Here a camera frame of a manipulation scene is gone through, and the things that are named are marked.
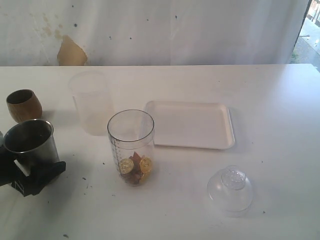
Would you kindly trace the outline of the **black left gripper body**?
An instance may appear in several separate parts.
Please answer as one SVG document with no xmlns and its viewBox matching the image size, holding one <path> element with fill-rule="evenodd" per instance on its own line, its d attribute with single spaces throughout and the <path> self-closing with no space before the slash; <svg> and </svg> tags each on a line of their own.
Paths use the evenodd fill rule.
<svg viewBox="0 0 320 240">
<path fill-rule="evenodd" d="M 0 186 L 11 184 L 16 176 L 15 156 L 3 145 L 0 147 Z"/>
</svg>

